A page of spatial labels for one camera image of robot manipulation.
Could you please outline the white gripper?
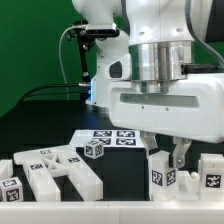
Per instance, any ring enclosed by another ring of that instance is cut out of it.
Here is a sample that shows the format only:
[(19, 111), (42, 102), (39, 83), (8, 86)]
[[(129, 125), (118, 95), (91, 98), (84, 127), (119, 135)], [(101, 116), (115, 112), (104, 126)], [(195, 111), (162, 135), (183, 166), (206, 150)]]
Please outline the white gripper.
[(141, 130), (146, 157), (158, 151), (156, 134), (173, 136), (169, 166), (182, 168), (191, 140), (224, 141), (224, 74), (190, 74), (171, 82), (166, 94), (117, 82), (110, 86), (109, 118), (116, 127)]

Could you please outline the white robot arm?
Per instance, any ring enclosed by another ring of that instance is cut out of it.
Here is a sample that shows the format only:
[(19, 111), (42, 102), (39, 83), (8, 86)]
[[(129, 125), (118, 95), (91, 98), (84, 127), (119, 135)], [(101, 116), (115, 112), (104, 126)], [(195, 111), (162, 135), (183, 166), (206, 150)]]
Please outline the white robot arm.
[(142, 132), (148, 149), (158, 134), (173, 138), (173, 167), (192, 141), (224, 141), (224, 59), (193, 61), (206, 40), (213, 0), (72, 0), (86, 20), (81, 37), (97, 46), (88, 104), (116, 127)]

